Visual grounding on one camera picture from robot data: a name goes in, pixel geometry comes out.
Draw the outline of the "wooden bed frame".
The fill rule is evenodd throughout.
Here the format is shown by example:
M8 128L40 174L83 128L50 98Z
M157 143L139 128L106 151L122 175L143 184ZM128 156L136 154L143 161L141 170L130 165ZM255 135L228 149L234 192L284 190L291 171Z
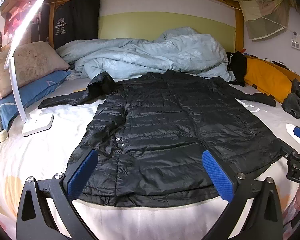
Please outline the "wooden bed frame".
M101 0L99 37L154 40L168 29L189 26L235 51L235 12L216 0ZM300 35L300 8L290 8L288 29L273 37L252 41L246 26L242 30L247 53L281 61L300 75L300 50L291 47L293 32Z

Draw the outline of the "beige pillow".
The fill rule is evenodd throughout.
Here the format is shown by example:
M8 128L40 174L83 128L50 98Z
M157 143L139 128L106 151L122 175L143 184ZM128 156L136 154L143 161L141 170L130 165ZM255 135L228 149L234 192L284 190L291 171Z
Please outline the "beige pillow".
M12 93L9 71L4 68L7 54L8 51L0 52L0 99ZM46 42L33 42L19 46L13 57L19 87L57 70L69 69L69 64Z

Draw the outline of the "white wall socket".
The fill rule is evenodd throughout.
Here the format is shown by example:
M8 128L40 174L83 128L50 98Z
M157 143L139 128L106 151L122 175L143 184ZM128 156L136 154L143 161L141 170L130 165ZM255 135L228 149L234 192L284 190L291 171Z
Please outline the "white wall socket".
M293 32L291 39L291 47L300 50L300 35L297 32Z

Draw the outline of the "plaid hanging curtain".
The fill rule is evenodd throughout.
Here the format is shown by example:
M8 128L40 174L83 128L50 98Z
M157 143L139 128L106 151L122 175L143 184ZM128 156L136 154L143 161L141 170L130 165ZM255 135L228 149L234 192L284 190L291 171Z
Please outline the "plaid hanging curtain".
M252 41L264 40L287 30L293 0L240 1L248 36Z

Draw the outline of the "black cloth by cushion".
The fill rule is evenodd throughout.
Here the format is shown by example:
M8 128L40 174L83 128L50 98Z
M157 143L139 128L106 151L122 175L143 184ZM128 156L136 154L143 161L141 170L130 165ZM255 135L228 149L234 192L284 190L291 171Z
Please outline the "black cloth by cushion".
M239 51L236 51L235 53L227 52L226 55L228 57L227 70L232 72L235 76L235 80L230 81L229 83L244 87L244 77L247 74L247 58Z

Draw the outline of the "orange yellow cushion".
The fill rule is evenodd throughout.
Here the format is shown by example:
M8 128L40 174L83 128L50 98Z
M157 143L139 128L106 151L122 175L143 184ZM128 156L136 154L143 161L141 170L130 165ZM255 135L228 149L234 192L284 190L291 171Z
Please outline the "orange yellow cushion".
M271 95L280 103L287 98L292 89L290 79L267 61L247 58L247 73L244 80L249 85L267 95Z

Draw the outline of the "dark grey clothes pile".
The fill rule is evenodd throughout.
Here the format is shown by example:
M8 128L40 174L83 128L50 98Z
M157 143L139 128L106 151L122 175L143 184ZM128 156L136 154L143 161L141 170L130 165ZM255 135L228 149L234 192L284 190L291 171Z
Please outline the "dark grey clothes pile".
M282 103L282 108L296 119L300 119L300 81L292 81L291 93Z

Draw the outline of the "black garment bag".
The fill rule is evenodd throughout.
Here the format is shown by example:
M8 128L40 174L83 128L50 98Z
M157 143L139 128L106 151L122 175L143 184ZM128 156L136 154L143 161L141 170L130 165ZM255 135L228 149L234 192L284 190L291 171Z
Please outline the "black garment bag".
M53 47L98 38L100 0L70 0L54 13Z

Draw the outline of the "blue pillow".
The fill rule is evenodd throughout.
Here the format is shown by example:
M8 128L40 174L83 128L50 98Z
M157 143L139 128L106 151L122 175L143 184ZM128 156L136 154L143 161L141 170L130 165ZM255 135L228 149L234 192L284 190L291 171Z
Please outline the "blue pillow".
M54 92L69 74L69 71L58 70L21 87L19 93L24 109ZM3 129L9 131L13 120L18 115L19 112L12 93L0 99L0 124Z

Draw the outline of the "light blue duvet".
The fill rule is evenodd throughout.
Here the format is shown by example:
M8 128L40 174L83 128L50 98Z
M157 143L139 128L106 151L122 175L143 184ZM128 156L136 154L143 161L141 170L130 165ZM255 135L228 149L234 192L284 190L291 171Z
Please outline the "light blue duvet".
M77 40L57 50L83 77L93 79L107 72L114 79L132 79L147 72L167 70L210 79L233 81L222 45L209 34L190 27L167 30L153 41L134 38Z

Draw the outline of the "black puffer jacket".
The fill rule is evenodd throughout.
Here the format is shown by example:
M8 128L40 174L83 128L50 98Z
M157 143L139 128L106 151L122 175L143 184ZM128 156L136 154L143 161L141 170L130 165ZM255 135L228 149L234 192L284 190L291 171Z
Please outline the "black puffer jacket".
M98 163L79 198L115 207L174 207L217 196L202 153L235 172L258 177L279 159L277 138L241 101L275 106L261 93L245 94L221 77L168 70L115 82L95 76L86 90L48 98L40 108L105 101L87 125L69 164L86 149Z

